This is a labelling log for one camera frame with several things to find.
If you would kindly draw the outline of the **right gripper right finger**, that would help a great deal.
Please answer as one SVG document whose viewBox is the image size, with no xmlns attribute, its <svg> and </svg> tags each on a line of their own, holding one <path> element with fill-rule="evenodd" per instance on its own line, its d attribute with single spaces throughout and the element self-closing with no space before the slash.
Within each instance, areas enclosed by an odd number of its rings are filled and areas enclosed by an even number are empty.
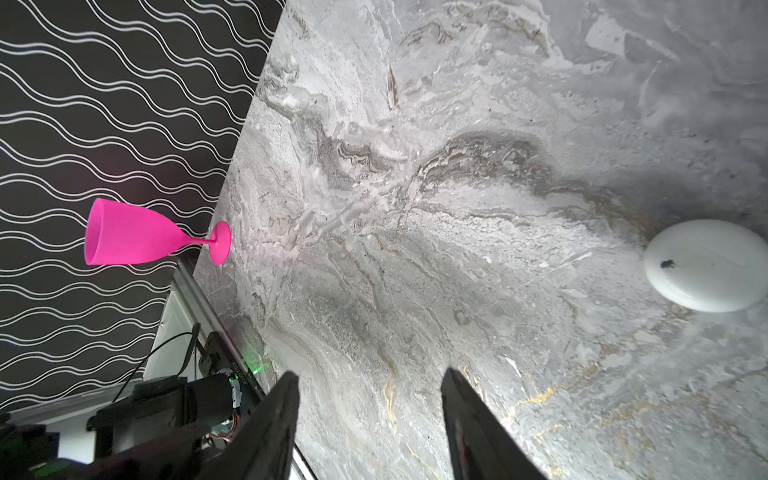
<svg viewBox="0 0 768 480">
<path fill-rule="evenodd" d="M 459 370 L 445 371 L 441 396 L 456 479 L 545 479 Z"/>
</svg>

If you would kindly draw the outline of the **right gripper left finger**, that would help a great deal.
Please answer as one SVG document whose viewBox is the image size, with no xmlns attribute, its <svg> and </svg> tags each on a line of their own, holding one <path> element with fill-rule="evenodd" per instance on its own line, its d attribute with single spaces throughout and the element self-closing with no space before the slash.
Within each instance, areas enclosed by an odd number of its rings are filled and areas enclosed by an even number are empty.
<svg viewBox="0 0 768 480">
<path fill-rule="evenodd" d="M 200 479 L 290 477 L 298 410 L 299 377 L 288 371 L 258 405 L 223 453 L 207 462 Z"/>
</svg>

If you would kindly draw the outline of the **white earbud charging case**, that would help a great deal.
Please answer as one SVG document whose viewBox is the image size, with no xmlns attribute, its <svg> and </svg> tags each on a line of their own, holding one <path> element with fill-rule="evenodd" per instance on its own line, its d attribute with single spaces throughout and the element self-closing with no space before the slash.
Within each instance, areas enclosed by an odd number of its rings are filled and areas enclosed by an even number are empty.
<svg viewBox="0 0 768 480">
<path fill-rule="evenodd" d="M 650 241 L 643 264 L 662 296 L 691 310 L 736 312 L 767 295 L 767 242 L 734 223 L 673 225 Z"/>
</svg>

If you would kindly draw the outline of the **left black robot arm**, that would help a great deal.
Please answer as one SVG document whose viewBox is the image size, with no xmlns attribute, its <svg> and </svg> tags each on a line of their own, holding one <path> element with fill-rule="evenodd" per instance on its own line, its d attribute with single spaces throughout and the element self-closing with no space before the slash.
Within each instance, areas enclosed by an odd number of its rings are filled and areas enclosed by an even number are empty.
<svg viewBox="0 0 768 480">
<path fill-rule="evenodd" d="M 161 377 L 90 417 L 94 460 L 59 455 L 60 434 L 1 417 L 3 479 L 192 479 L 204 463 L 204 438 L 234 410 L 232 382 L 215 374 L 193 382 Z"/>
</svg>

